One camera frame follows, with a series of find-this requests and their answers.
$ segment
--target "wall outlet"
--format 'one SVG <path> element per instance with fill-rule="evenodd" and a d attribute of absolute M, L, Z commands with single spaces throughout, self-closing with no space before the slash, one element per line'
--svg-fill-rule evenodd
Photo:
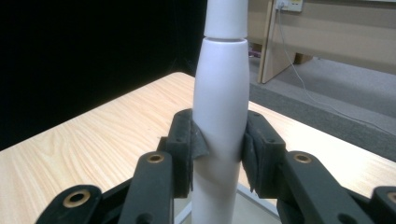
<path fill-rule="evenodd" d="M 284 11 L 303 11 L 303 0 L 276 0 L 276 9 Z"/>

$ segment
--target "mounting hole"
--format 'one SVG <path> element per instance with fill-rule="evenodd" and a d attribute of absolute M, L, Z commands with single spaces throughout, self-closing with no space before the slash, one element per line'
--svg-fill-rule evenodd
<path fill-rule="evenodd" d="M 389 192 L 388 198 L 390 199 L 391 202 L 396 203 L 396 192 Z"/>
<path fill-rule="evenodd" d="M 80 189 L 67 195 L 64 199 L 64 206 L 67 208 L 78 207 L 87 202 L 91 197 L 91 194 L 86 189 Z"/>
<path fill-rule="evenodd" d="M 154 154 L 148 157 L 148 162 L 151 163 L 158 163 L 158 162 L 162 162 L 164 159 L 163 155 L 160 154 Z"/>
<path fill-rule="evenodd" d="M 152 215 L 148 213 L 140 214 L 136 219 L 136 224 L 150 224 L 152 222 Z"/>
<path fill-rule="evenodd" d="M 311 162 L 311 158 L 305 156 L 304 154 L 296 154 L 294 155 L 294 159 L 301 163 L 309 163 Z"/>
<path fill-rule="evenodd" d="M 347 215 L 347 214 L 340 214 L 338 215 L 338 220 L 340 220 L 341 223 L 343 224 L 357 224 L 358 222 L 355 220 L 355 218 Z"/>

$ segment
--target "gray carpet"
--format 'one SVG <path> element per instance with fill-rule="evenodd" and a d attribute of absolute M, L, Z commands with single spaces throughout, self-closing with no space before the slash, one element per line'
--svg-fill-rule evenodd
<path fill-rule="evenodd" d="M 291 67 L 266 84 L 258 67 L 250 58 L 252 102 L 396 161 L 396 76 L 314 58 L 296 69 L 317 103 Z"/>

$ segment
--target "electrical cable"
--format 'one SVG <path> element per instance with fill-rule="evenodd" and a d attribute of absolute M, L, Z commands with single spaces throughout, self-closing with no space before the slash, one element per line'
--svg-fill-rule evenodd
<path fill-rule="evenodd" d="M 294 66 L 293 62 L 291 61 L 290 56 L 289 56 L 289 54 L 288 54 L 288 52 L 287 52 L 287 50 L 286 50 L 285 37 L 284 37 L 284 35 L 283 35 L 282 21 L 281 21 L 281 16 L 280 16 L 281 11 L 282 11 L 282 8 L 283 8 L 284 6 L 285 6 L 285 5 L 284 5 L 283 3 L 281 3 L 281 5 L 279 6 L 279 10 L 278 10 L 279 31 L 280 31 L 280 36 L 281 36 L 281 39 L 282 39 L 283 50 L 285 51 L 285 54 L 286 54 L 286 56 L 287 56 L 287 58 L 288 58 L 288 60 L 289 60 L 289 63 L 291 64 L 291 67 L 292 67 L 293 70 L 294 70 L 295 75 L 297 76 L 297 78 L 300 79 L 301 83 L 303 84 L 303 88 L 304 88 L 304 92 L 305 92 L 306 96 L 307 96 L 310 100 L 312 100 L 313 102 L 315 102 L 315 103 L 317 103 L 317 104 L 319 104 L 319 105 L 325 105 L 325 106 L 329 107 L 330 109 L 332 109 L 332 110 L 335 111 L 337 114 L 339 114 L 339 115 L 341 115 L 341 116 L 343 116 L 343 117 L 346 117 L 346 118 L 349 118 L 349 119 L 353 119 L 353 120 L 362 122 L 362 123 L 364 123 L 364 124 L 366 124 L 366 125 L 375 127 L 375 128 L 377 128 L 378 130 L 380 130 L 380 131 L 382 131 L 382 132 L 384 132 L 384 133 L 387 133 L 387 134 L 390 134 L 390 135 L 395 136 L 395 134 L 393 134 L 393 133 L 391 133 L 391 132 L 389 132 L 389 131 L 387 131 L 387 130 L 385 130 L 385 129 L 379 127 L 379 126 L 377 126 L 376 124 L 373 124 L 373 123 L 370 123 L 370 122 L 367 122 L 367 121 L 364 121 L 364 120 L 361 120 L 361 119 L 353 118 L 353 117 L 351 117 L 351 116 L 349 116 L 349 115 L 347 115 L 347 114 L 345 114 L 345 113 L 343 113 L 343 112 L 337 110 L 337 109 L 334 108 L 332 105 L 328 105 L 328 104 L 319 102 L 319 101 L 317 101 L 316 99 L 314 99 L 314 98 L 308 93 L 308 90 L 306 89 L 306 86 L 305 86 L 305 82 L 304 82 L 303 79 L 300 77 L 299 73 L 297 72 L 297 69 L 295 68 L 295 66 Z"/>

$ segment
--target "light wood tabletop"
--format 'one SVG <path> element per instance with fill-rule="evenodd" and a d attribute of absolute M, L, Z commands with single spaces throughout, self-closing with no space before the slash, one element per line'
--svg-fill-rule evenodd
<path fill-rule="evenodd" d="M 192 107 L 194 78 L 163 77 L 0 152 L 0 223 L 34 223 L 61 191 L 91 184 L 106 191 L 130 178 L 156 149 L 176 112 Z M 396 186 L 396 163 L 254 103 L 288 150 L 318 157 L 348 189 L 370 197 Z M 247 186 L 245 172 L 240 182 Z"/>

